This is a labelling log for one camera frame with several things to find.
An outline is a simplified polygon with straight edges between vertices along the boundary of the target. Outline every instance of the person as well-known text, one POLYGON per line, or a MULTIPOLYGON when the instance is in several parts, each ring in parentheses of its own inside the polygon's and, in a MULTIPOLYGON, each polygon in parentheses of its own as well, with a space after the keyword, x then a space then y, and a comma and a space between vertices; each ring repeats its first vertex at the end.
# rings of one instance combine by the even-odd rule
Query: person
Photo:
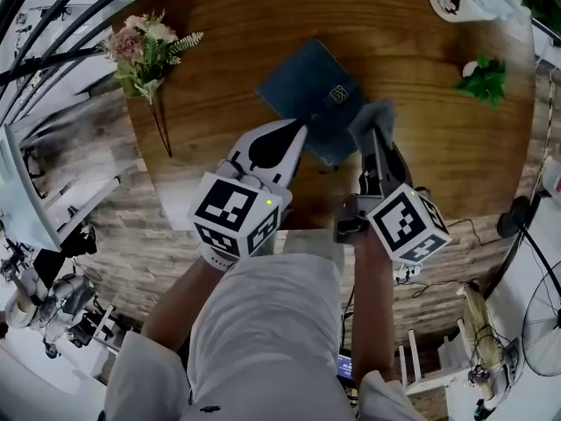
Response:
POLYGON ((29 327, 35 331, 45 329, 43 343, 46 353, 68 327, 82 319, 82 309, 96 290, 82 275, 64 275, 49 290, 43 285, 34 268, 27 268, 20 278, 15 272, 11 280, 16 292, 0 311, 0 339, 5 339, 9 328, 29 327))
POLYGON ((39 277, 34 271, 32 268, 27 268, 21 273, 21 279, 16 272, 11 273, 10 278, 16 285, 16 291, 6 303, 4 310, 0 310, 0 339, 6 337, 9 327, 21 329, 37 324, 41 299, 38 296, 39 277))
MULTIPOLYGON (((331 247, 290 234, 283 254, 225 273, 199 258, 179 278, 142 332, 127 333, 110 375, 108 420, 355 419, 336 377, 342 246, 327 230, 331 247), (175 352, 189 334, 186 370, 175 352)), ((361 419, 423 419, 394 380, 391 260, 372 228, 354 250, 361 419)))

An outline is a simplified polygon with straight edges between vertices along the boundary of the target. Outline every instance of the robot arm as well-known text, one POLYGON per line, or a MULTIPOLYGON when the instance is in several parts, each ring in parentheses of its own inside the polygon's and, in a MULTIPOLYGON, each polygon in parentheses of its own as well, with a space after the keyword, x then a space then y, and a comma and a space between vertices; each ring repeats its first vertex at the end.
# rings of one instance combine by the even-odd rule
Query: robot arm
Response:
POLYGON ((298 119, 260 126, 204 175, 188 213, 203 244, 244 258, 273 234, 292 200, 287 186, 307 133, 298 119))
POLYGON ((334 237, 353 244, 371 224, 390 259, 414 266, 451 237, 428 192, 412 188, 407 164, 393 142, 394 121, 389 101, 365 105, 353 120, 349 131, 362 154, 360 194, 345 199, 334 237))

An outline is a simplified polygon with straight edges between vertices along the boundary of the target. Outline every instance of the sleeve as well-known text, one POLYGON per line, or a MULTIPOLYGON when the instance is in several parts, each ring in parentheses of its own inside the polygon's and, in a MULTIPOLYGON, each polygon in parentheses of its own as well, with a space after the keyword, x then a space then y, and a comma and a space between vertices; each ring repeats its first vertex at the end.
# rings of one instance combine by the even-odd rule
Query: sleeve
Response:
POLYGON ((111 370, 105 397, 108 421, 178 421, 190 387, 179 356, 128 332, 111 370))
POLYGON ((362 421, 423 421, 398 381, 385 382, 378 371, 360 384, 359 419, 362 421))
POLYGON ((36 309, 37 308, 33 306, 28 312, 20 310, 18 308, 18 293, 16 291, 8 303, 6 303, 4 308, 6 314, 6 324, 9 327, 22 329, 32 321, 36 309))

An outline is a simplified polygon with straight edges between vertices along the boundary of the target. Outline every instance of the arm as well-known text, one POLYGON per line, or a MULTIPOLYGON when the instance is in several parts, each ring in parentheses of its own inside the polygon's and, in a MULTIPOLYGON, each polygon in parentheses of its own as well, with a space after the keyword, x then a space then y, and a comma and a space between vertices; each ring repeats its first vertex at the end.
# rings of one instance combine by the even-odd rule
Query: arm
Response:
POLYGON ((355 295, 352 320, 352 374, 357 388, 374 370, 393 380, 394 280, 392 261, 372 227, 355 251, 355 295))
POLYGON ((222 271, 200 257, 160 298, 144 323, 142 335, 177 351, 222 276, 222 271))
POLYGON ((33 302, 31 299, 31 295, 27 293, 27 289, 25 288, 24 284, 18 279, 16 273, 13 272, 11 274, 11 279, 16 284, 16 288, 18 289, 18 308, 21 311, 27 312, 30 307, 33 307, 33 302))
POLYGON ((222 276, 200 257, 160 298, 141 334, 127 332, 107 387, 107 419, 181 418, 190 387, 175 352, 222 276))

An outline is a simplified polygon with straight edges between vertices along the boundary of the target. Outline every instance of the flower bouquet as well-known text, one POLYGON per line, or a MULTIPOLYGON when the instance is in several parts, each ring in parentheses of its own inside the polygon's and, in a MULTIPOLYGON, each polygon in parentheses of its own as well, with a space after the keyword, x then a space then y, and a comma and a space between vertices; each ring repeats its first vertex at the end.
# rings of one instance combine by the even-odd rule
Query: flower bouquet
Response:
POLYGON ((175 31, 161 23, 164 14, 156 17, 129 16, 121 31, 111 34, 103 42, 103 50, 116 62, 116 78, 121 80, 128 97, 142 97, 148 103, 161 141, 169 157, 172 150, 165 120, 157 115, 157 91, 164 82, 164 74, 181 63, 179 54, 195 46, 202 32, 192 32, 178 39, 175 31))

